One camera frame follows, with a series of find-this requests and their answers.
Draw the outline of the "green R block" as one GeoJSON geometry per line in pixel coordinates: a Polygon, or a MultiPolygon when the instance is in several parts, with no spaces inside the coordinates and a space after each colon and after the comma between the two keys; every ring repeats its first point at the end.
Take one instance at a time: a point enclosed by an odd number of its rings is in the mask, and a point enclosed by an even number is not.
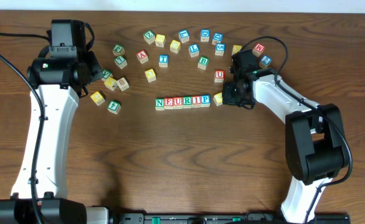
{"type": "Polygon", "coordinates": [[[184,109],[192,108],[192,97],[184,96],[182,98],[182,106],[184,109]]]}

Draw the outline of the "red I block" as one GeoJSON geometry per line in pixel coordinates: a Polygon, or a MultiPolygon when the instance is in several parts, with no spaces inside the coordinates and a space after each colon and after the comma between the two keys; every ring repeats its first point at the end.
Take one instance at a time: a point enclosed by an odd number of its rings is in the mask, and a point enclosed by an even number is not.
{"type": "Polygon", "coordinates": [[[200,96],[192,96],[192,107],[193,108],[201,107],[201,97],[200,96]]]}

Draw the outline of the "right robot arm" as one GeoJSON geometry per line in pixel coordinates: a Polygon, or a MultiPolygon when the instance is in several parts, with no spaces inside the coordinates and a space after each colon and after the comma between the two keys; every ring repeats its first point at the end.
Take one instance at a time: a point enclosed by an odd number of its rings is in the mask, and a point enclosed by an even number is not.
{"type": "Polygon", "coordinates": [[[292,181],[280,212],[287,223],[317,221],[324,189],[351,175],[353,158],[339,108],[321,105],[288,86],[272,68],[231,68],[223,86],[225,105],[251,110],[263,104],[285,125],[285,157],[292,181]]]}

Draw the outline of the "green N block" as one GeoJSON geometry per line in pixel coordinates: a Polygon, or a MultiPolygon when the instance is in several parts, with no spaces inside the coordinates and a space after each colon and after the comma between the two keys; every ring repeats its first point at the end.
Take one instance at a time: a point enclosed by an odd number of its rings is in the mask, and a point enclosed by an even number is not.
{"type": "Polygon", "coordinates": [[[155,110],[162,111],[164,108],[164,98],[156,98],[155,99],[155,110]]]}

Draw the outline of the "red E block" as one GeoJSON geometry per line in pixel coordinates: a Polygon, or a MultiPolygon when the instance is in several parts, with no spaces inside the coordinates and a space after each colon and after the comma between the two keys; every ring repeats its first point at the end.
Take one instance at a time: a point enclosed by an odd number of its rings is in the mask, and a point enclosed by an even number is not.
{"type": "Polygon", "coordinates": [[[174,109],[173,98],[165,98],[164,99],[164,109],[166,109],[166,110],[173,110],[174,109]]]}

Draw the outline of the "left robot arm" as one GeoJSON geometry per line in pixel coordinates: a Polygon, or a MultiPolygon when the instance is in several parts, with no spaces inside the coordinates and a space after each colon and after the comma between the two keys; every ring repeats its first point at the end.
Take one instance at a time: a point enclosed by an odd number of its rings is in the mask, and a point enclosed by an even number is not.
{"type": "Polygon", "coordinates": [[[106,207],[67,198],[70,130],[86,86],[102,70],[88,47],[54,46],[28,68],[31,121],[21,169],[9,199],[0,200],[0,223],[111,223],[106,207]]]}

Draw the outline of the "blue P block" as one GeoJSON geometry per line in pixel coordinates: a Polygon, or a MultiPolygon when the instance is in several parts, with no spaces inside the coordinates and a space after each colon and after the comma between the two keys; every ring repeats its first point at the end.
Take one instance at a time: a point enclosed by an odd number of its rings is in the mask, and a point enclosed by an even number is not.
{"type": "Polygon", "coordinates": [[[210,105],[211,105],[211,96],[201,95],[201,107],[210,107],[210,105]]]}

